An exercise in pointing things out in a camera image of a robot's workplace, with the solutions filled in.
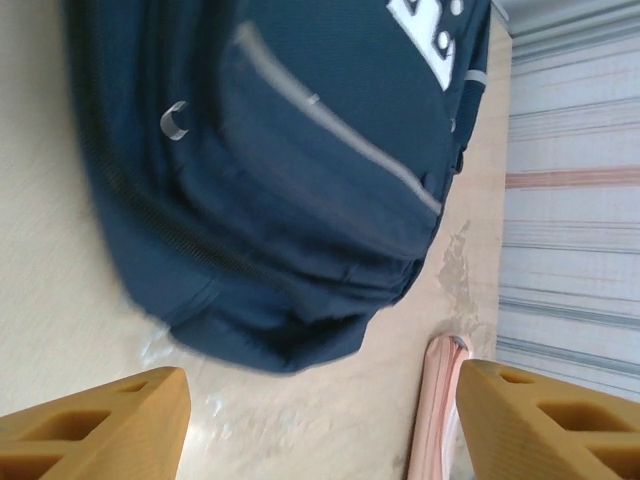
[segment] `backpack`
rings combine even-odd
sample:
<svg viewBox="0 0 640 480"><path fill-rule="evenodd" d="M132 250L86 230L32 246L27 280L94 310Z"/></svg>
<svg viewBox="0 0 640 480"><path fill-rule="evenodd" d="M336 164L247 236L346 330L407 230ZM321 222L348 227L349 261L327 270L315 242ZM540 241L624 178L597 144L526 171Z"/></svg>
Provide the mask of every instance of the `backpack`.
<svg viewBox="0 0 640 480"><path fill-rule="evenodd" d="M486 83L489 0L65 0L107 247L185 346L356 352L407 293Z"/></svg>

